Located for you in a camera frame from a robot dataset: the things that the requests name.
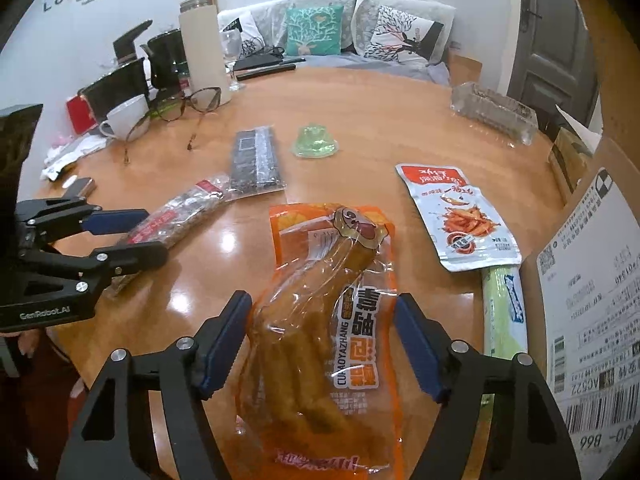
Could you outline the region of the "white spicy strips snack pack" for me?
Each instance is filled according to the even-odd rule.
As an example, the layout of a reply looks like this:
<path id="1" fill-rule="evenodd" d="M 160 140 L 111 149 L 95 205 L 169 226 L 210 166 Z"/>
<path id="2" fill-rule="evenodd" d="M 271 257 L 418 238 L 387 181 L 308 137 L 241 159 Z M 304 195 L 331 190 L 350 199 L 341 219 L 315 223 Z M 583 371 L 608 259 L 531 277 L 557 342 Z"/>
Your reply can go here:
<path id="1" fill-rule="evenodd" d="M 518 266 L 514 235 L 480 189 L 453 166 L 398 164 L 440 264 L 449 272 Z"/>

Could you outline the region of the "black seaweed snack pack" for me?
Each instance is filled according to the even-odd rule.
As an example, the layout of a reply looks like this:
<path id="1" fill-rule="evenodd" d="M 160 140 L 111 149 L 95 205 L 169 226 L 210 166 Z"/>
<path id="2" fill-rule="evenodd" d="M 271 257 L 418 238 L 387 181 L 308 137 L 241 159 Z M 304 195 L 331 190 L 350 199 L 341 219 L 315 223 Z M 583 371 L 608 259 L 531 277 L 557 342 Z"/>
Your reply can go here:
<path id="1" fill-rule="evenodd" d="M 234 200 L 285 189 L 271 126 L 239 131 L 231 152 L 230 192 Z"/>

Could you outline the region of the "red gift bag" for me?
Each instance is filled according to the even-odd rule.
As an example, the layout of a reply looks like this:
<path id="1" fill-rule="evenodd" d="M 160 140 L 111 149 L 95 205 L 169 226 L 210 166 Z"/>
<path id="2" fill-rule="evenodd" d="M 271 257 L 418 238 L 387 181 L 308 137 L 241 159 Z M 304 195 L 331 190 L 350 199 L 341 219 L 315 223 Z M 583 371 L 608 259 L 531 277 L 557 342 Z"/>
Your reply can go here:
<path id="1" fill-rule="evenodd" d="M 82 136 L 98 125 L 96 118 L 93 117 L 89 103 L 79 94 L 66 100 L 66 110 L 74 133 L 78 136 Z"/>

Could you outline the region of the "white thermos bottle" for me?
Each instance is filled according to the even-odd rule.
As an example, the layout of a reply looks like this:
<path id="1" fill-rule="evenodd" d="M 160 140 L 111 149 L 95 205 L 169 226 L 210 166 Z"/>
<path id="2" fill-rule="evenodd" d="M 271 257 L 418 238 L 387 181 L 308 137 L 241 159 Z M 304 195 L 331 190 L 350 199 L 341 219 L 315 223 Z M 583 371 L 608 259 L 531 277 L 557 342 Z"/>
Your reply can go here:
<path id="1" fill-rule="evenodd" d="M 186 0 L 180 3 L 179 25 L 192 91 L 218 87 L 220 104 L 231 100 L 229 79 L 224 66 L 213 0 Z"/>

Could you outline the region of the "green white candy pack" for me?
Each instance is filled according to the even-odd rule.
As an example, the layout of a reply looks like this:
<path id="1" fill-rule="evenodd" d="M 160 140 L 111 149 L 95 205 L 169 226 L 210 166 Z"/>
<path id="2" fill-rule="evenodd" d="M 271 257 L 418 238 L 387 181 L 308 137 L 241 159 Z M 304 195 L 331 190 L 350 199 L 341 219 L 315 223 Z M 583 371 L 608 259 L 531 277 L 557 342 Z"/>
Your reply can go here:
<path id="1" fill-rule="evenodd" d="M 510 360 L 528 352 L 525 302 L 517 266 L 482 270 L 484 353 Z"/>

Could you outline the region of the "grey sofa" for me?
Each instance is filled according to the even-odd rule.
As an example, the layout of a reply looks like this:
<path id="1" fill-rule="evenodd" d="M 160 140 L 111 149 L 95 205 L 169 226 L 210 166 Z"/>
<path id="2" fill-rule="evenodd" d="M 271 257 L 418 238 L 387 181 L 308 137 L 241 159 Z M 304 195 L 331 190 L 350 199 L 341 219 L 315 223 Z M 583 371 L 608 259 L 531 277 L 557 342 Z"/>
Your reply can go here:
<path id="1" fill-rule="evenodd" d="M 243 12 L 250 11 L 264 37 L 266 47 L 283 48 L 286 44 L 286 10 L 331 4 L 344 6 L 341 53 L 324 58 L 313 55 L 311 62 L 318 66 L 352 66 L 363 70 L 378 70 L 383 73 L 429 80 L 445 87 L 450 85 L 445 49 L 448 46 L 456 9 L 434 0 L 273 0 L 221 11 L 218 13 L 218 23 L 223 28 Z M 391 6 L 444 25 L 430 62 L 420 60 L 400 64 L 362 56 L 378 21 L 380 6 Z"/>

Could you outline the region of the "small gold cardboard box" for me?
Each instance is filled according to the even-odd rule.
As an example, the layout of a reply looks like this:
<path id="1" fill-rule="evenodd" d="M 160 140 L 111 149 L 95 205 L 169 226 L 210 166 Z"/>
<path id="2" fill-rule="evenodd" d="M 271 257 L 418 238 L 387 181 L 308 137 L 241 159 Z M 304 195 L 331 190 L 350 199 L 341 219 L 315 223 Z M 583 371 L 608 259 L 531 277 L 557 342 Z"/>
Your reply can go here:
<path id="1" fill-rule="evenodd" d="M 558 185 L 562 201 L 566 204 L 587 173 L 592 153 L 573 131 L 559 128 L 553 142 L 548 163 Z"/>

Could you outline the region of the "dark entrance door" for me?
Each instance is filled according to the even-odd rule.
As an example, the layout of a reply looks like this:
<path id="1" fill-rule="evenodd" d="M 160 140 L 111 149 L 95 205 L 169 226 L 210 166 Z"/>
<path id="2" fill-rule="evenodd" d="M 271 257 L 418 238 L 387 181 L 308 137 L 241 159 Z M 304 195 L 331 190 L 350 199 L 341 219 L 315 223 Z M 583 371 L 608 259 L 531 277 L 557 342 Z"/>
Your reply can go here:
<path id="1" fill-rule="evenodd" d="M 588 125 L 598 96 L 596 62 L 576 0 L 521 0 L 508 96 L 535 111 L 545 133 L 565 110 Z"/>

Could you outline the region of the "white ceramic cup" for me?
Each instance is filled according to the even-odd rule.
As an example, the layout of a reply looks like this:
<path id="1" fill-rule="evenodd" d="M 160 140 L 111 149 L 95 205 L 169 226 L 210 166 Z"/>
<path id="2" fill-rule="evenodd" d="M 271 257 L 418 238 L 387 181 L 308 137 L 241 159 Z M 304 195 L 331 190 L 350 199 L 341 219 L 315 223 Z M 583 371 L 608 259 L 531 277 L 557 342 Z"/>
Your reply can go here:
<path id="1" fill-rule="evenodd" d="M 149 131 L 150 121 L 148 101 L 144 94 L 139 94 L 110 110 L 99 130 L 111 139 L 134 141 Z"/>

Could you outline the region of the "teal tree pillow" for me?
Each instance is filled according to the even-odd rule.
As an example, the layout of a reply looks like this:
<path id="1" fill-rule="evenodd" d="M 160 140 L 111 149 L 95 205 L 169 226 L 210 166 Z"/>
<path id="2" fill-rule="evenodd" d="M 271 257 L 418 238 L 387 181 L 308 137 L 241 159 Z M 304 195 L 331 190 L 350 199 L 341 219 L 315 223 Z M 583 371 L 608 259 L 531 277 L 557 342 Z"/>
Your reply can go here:
<path id="1" fill-rule="evenodd" d="M 341 53 L 344 6 L 312 6 L 286 10 L 287 56 Z"/>

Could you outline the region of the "black electric kettle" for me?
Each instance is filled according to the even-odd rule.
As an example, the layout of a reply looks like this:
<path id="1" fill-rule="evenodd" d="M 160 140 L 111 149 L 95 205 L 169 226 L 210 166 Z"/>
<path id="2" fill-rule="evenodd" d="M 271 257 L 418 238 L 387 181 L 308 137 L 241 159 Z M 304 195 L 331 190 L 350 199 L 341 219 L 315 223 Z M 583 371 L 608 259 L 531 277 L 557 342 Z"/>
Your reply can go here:
<path id="1" fill-rule="evenodd" d="M 152 37 L 141 49 L 151 63 L 151 82 L 157 90 L 177 88 L 189 77 L 186 52 L 179 29 Z"/>

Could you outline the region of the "brown cardboard box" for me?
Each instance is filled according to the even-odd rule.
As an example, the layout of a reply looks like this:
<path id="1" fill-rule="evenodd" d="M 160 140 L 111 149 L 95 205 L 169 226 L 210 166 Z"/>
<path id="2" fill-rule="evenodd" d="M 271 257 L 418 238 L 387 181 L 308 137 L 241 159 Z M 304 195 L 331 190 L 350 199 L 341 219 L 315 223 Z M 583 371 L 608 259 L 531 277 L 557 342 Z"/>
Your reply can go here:
<path id="1" fill-rule="evenodd" d="M 521 268 L 529 352 L 584 479 L 639 475 L 639 41 L 608 0 L 575 0 L 603 132 L 550 236 Z"/>

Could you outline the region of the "green jelly cup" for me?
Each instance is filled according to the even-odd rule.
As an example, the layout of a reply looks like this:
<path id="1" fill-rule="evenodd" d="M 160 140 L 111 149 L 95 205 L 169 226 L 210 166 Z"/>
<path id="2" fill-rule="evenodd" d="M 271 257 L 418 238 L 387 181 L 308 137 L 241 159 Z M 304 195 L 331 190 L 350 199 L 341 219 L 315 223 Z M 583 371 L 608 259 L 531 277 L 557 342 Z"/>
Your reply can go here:
<path id="1" fill-rule="evenodd" d="M 326 158 L 338 152 L 338 143 L 325 126 L 309 124 L 298 130 L 291 151 L 299 158 Z"/>

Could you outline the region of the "orange duck feet snack pack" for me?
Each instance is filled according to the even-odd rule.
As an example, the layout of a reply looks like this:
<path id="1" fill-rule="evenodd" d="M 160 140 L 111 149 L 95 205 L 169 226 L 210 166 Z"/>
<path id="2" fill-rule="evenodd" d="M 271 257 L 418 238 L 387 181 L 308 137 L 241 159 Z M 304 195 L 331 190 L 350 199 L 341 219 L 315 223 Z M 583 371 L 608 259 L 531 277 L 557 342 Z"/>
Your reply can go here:
<path id="1" fill-rule="evenodd" d="M 398 479 L 395 228 L 378 208 L 270 211 L 276 270 L 236 388 L 241 479 Z"/>

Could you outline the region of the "red clear nut snack pack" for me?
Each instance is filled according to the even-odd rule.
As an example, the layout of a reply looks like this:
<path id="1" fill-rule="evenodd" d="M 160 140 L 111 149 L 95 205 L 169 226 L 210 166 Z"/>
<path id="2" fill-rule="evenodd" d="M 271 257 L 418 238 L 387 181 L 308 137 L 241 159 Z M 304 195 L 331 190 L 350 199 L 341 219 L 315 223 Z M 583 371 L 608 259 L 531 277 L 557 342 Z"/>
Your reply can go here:
<path id="1" fill-rule="evenodd" d="M 161 242 L 173 248 L 216 210 L 224 206 L 230 196 L 228 174 L 214 174 L 199 180 L 192 188 L 168 200 L 152 212 L 117 242 L 119 245 Z"/>

